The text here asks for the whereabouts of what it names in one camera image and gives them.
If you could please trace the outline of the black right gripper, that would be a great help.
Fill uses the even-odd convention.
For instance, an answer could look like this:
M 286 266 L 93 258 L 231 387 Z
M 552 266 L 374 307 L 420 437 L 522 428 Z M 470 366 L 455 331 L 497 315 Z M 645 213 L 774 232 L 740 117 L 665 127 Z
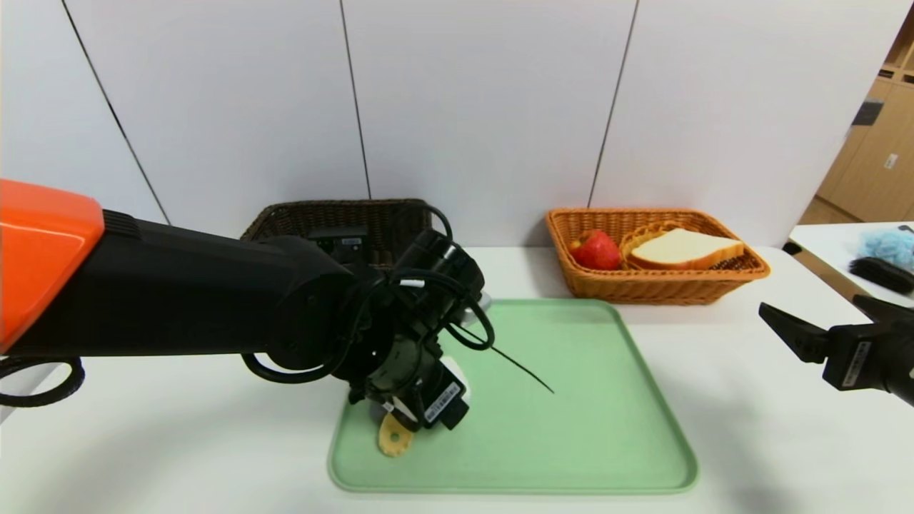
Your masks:
M 872 323 L 819 328 L 768 303 L 758 315 L 804 363 L 824 364 L 823 380 L 839 391 L 881 390 L 913 405 L 913 309 L 855 295 Z

